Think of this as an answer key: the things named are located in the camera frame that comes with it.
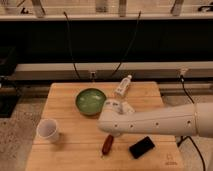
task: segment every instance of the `white bottle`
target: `white bottle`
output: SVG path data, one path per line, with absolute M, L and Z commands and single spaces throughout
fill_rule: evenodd
M 132 76 L 128 75 L 127 77 L 123 78 L 118 87 L 115 89 L 115 94 L 124 97 L 130 83 L 131 83 Z

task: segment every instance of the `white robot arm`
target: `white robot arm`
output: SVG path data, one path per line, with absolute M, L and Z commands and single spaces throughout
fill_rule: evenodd
M 119 101 L 108 99 L 104 103 L 98 127 L 112 135 L 141 133 L 213 137 L 213 103 L 124 114 Z

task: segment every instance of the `white cup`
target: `white cup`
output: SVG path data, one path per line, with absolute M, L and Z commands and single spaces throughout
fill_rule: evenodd
M 54 143 L 59 140 L 58 124 L 54 119 L 43 119 L 37 126 L 37 135 Z

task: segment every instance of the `cable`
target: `cable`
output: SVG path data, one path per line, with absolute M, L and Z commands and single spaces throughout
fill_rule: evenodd
M 109 75 L 109 78 L 112 78 L 112 77 L 117 73 L 117 71 L 118 71 L 119 68 L 121 67 L 123 61 L 124 61 L 125 58 L 128 56 L 129 51 L 130 51 L 130 49 L 132 48 L 133 43 L 135 42 L 135 38 L 136 38 L 136 35 L 137 35 L 137 32 L 138 32 L 138 25 L 139 25 L 140 18 L 141 18 L 141 11 L 139 11 L 139 13 L 138 13 L 138 18 L 137 18 L 137 23 L 136 23 L 136 26 L 135 26 L 135 30 L 134 30 L 132 39 L 131 39 L 131 41 L 129 42 L 129 45 L 128 45 L 128 47 L 127 47 L 125 53 L 124 53 L 124 56 L 123 56 L 123 58 L 120 60 L 120 62 L 119 62 L 119 64 L 118 64 L 118 66 L 116 67 L 116 69 L 112 72 L 112 74 Z
M 18 5 L 16 5 L 16 7 L 20 7 L 26 0 L 22 0 L 21 2 L 18 3 Z
M 186 91 L 186 89 L 185 89 L 185 80 L 184 80 L 184 76 L 181 75 L 181 76 L 180 76 L 180 79 L 181 79 L 181 84 L 182 84 L 182 88 L 183 88 L 184 93 L 185 93 L 186 96 L 190 99 L 190 101 L 194 104 L 194 103 L 195 103 L 194 100 L 192 99 L 192 97 L 189 95 L 189 93 L 188 93 L 188 92 Z M 181 140 L 177 143 L 177 146 L 180 147 L 181 144 L 182 144 L 185 140 L 190 139 L 190 141 L 191 141 L 192 144 L 194 145 L 195 149 L 197 150 L 198 155 L 200 156 L 200 159 L 201 159 L 202 165 L 203 165 L 203 171 L 206 171 L 206 164 L 205 164 L 205 161 L 204 161 L 204 159 L 203 159 L 203 156 L 202 156 L 202 154 L 201 154 L 201 152 L 200 152 L 198 146 L 196 145 L 196 143 L 195 143 L 194 140 L 192 139 L 192 137 L 190 137 L 190 136 L 186 136 L 186 137 L 181 136 L 180 138 L 181 138 Z
M 63 14 L 65 15 L 66 20 L 67 20 L 67 41 L 68 41 L 68 45 L 69 45 L 69 53 L 70 53 L 70 56 L 72 58 L 72 63 L 73 63 L 74 69 L 75 69 L 75 73 L 78 76 L 78 79 L 81 79 L 80 74 L 79 74 L 79 72 L 76 68 L 76 65 L 75 65 L 75 59 L 73 57 L 72 41 L 71 41 L 71 29 L 70 29 L 70 24 L 69 24 L 69 18 L 68 18 L 68 15 L 65 11 L 63 12 Z
M 203 158 L 203 156 L 202 156 L 202 154 L 201 154 L 201 152 L 200 152 L 198 146 L 196 145 L 196 143 L 195 143 L 194 140 L 192 139 L 192 137 L 190 137 L 190 136 L 184 137 L 183 140 L 182 140 L 182 142 L 178 145 L 178 147 L 179 147 L 185 140 L 187 140 L 187 139 L 190 139 L 190 141 L 192 142 L 193 146 L 194 146 L 195 149 L 197 150 L 198 155 L 199 155 L 199 157 L 200 157 L 200 159 L 201 159 L 201 162 L 202 162 L 203 171 L 206 171 L 206 164 L 205 164 L 204 158 Z
M 195 103 L 194 100 L 192 99 L 192 97 L 189 95 L 189 93 L 188 93 L 188 92 L 186 91 L 186 89 L 185 89 L 185 80 L 184 80 L 184 76 L 181 75 L 181 76 L 180 76 L 180 79 L 181 79 L 181 84 L 182 84 L 182 88 L 183 88 L 184 93 L 185 93 L 186 96 L 189 98 L 189 100 L 194 104 L 194 103 Z

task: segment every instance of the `electrical outlet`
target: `electrical outlet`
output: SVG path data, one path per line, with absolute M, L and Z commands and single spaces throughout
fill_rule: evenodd
M 91 80 L 97 79 L 97 71 L 89 71 L 89 78 Z
M 181 68 L 180 69 L 180 76 L 182 75 L 184 77 L 188 71 L 189 71 L 188 68 Z

